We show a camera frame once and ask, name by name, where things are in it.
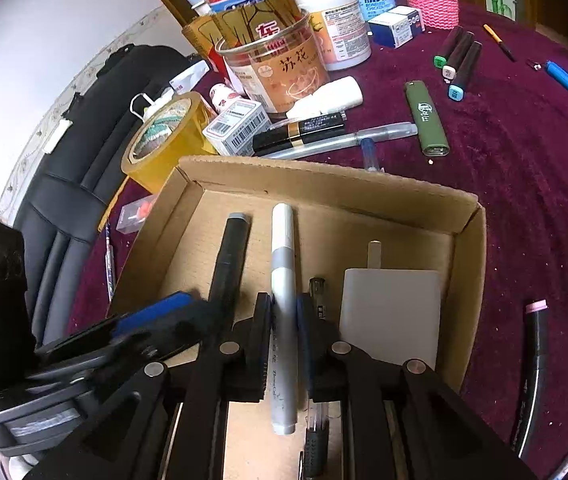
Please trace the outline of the silver marker pen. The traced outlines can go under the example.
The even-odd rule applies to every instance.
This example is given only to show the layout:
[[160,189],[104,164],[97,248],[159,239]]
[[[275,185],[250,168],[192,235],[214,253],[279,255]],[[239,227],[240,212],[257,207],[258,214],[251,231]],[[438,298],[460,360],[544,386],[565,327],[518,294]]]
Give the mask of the silver marker pen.
[[298,342],[294,212],[292,206],[284,203],[272,210],[271,297],[271,424],[275,434],[289,436],[297,425]]

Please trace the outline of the black gel pen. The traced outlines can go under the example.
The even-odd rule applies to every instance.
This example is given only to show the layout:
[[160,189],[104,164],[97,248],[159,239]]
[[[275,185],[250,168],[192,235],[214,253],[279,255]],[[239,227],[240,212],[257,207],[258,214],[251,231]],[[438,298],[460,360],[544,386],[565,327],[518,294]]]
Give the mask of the black gel pen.
[[[316,276],[309,281],[309,296],[318,318],[325,318],[325,280]],[[326,473],[330,421],[326,403],[307,402],[305,445],[299,457],[299,478],[319,479]]]

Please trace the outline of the black marker grey cap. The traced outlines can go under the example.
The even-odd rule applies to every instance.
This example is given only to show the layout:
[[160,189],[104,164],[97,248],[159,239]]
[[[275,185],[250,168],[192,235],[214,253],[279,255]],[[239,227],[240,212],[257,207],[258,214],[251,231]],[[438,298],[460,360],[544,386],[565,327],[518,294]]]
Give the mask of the black marker grey cap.
[[226,219],[226,226],[214,265],[208,301],[221,312],[222,327],[228,330],[234,320],[234,310],[246,257],[250,231],[247,214],[234,212]]

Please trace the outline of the patterned blue pen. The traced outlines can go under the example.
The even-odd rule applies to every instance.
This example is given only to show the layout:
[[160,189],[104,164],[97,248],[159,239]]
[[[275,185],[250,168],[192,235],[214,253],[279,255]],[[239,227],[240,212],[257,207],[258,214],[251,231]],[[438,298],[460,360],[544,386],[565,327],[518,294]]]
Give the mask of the patterned blue pen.
[[106,223],[105,233],[105,273],[108,301],[112,301],[115,293],[115,253],[110,239],[110,226]]

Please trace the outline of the clear case red item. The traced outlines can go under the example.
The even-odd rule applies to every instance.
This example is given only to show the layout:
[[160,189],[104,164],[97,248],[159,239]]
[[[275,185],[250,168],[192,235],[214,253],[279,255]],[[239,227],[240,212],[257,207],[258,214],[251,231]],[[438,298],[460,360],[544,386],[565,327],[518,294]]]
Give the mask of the clear case red item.
[[157,196],[149,195],[121,208],[116,230],[124,235],[139,232],[153,209]]

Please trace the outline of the black sofa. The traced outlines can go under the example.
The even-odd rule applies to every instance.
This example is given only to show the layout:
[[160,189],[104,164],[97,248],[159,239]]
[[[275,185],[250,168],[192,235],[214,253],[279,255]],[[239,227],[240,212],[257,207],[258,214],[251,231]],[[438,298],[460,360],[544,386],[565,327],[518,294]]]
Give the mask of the black sofa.
[[139,93],[157,98],[191,61],[165,46],[127,44],[109,55],[63,114],[69,128],[43,156],[14,229],[25,243],[26,308],[37,344],[65,335],[98,224],[124,182],[124,149],[139,128]]

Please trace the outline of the yellow packing tape roll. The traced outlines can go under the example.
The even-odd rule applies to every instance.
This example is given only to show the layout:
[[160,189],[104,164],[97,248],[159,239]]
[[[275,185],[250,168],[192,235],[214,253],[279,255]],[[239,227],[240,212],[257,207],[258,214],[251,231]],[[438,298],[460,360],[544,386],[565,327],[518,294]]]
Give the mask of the yellow packing tape roll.
[[158,193],[184,156],[217,155],[204,136],[216,113],[198,92],[175,96],[136,130],[121,159],[127,177]]

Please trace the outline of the white barcode box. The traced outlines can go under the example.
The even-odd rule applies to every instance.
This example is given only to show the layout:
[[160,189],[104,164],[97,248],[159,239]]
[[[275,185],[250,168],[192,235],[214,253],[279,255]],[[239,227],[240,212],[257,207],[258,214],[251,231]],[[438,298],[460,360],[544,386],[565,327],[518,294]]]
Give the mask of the white barcode box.
[[237,99],[211,121],[203,134],[219,155],[252,156],[252,138],[271,126],[259,102]]

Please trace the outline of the black gold tube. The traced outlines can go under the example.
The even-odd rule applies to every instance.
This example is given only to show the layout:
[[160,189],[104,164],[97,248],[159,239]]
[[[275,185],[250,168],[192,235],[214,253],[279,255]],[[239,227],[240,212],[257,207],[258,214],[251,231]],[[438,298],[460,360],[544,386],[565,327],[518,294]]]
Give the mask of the black gold tube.
[[256,156],[266,156],[341,136],[346,132],[345,117],[344,113],[333,113],[271,128],[252,138],[252,150]]

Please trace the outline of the green lighter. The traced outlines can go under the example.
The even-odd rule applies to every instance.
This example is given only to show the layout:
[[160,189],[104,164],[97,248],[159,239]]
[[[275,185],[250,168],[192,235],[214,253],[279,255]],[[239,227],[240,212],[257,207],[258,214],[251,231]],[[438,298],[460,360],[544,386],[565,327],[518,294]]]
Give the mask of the green lighter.
[[410,80],[404,84],[406,100],[410,106],[414,124],[418,128],[421,151],[426,157],[444,157],[450,152],[436,106],[426,85],[421,80]]

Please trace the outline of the clear jar with sticks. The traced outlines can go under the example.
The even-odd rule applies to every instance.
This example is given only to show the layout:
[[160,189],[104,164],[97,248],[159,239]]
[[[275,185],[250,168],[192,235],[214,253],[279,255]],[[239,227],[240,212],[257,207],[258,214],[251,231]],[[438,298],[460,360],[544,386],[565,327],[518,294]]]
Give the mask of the clear jar with sticks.
[[246,96],[284,114],[330,81],[309,13],[296,0],[262,0],[212,16],[216,52]]

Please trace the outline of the purple tablecloth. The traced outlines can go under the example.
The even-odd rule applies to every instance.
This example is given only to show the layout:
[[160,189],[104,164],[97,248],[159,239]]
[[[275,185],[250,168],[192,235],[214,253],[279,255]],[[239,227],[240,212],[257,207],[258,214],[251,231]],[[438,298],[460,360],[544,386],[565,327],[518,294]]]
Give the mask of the purple tablecloth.
[[[435,70],[446,36],[424,32],[405,46],[377,47],[351,75],[363,104],[357,128],[410,118],[403,86],[425,82],[450,144],[447,157],[427,160],[418,141],[391,141],[377,155],[390,174],[477,195],[487,213],[487,271],[462,395],[502,438],[512,430],[522,355],[523,310],[549,305],[546,388],[527,464],[546,478],[568,454],[568,91],[544,69],[568,73],[568,49],[535,30],[466,4],[464,28],[482,43],[467,96],[453,102]],[[482,28],[490,25],[511,49],[511,62]]]

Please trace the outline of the black marker green cap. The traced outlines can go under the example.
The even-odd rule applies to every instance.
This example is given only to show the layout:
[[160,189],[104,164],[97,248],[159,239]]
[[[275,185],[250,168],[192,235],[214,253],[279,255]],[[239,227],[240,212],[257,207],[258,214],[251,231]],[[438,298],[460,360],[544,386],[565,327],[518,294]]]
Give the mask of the black marker green cap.
[[447,38],[444,40],[437,53],[433,57],[433,63],[436,68],[443,68],[447,64],[449,56],[453,52],[463,34],[464,29],[462,29],[461,26],[455,26],[450,30]]

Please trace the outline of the small white blue box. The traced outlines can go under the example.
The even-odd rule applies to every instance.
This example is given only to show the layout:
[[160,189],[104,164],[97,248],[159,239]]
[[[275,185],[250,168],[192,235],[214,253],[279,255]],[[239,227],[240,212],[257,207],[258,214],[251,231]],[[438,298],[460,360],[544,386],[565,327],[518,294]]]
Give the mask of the small white blue box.
[[373,41],[391,49],[400,48],[425,30],[422,11],[412,6],[396,6],[371,18],[368,25]]

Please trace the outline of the orange black small pen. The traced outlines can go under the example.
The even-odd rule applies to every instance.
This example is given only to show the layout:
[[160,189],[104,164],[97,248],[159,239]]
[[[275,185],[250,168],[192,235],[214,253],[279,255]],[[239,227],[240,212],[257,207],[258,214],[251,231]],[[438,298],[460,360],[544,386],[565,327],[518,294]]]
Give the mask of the orange black small pen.
[[500,50],[504,55],[511,61],[516,62],[516,57],[514,56],[511,49],[506,45],[502,38],[493,30],[493,28],[488,24],[482,24],[482,28],[485,29],[486,33],[493,39],[493,41],[498,45]]

